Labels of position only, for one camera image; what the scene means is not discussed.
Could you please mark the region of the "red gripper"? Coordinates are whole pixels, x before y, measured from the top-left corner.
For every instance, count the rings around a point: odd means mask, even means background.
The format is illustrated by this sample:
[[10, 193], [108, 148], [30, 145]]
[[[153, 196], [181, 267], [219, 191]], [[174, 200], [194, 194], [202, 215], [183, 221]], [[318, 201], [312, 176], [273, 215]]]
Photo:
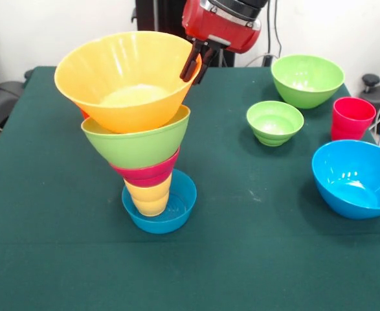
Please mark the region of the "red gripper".
[[[243, 54], [256, 43], [261, 23], [258, 15], [261, 1], [187, 1], [182, 25], [186, 35], [195, 38], [180, 78], [188, 82], [196, 69], [202, 42], [212, 41], [227, 50]], [[201, 51], [202, 64], [193, 85], [200, 84], [217, 50], [205, 47]]]

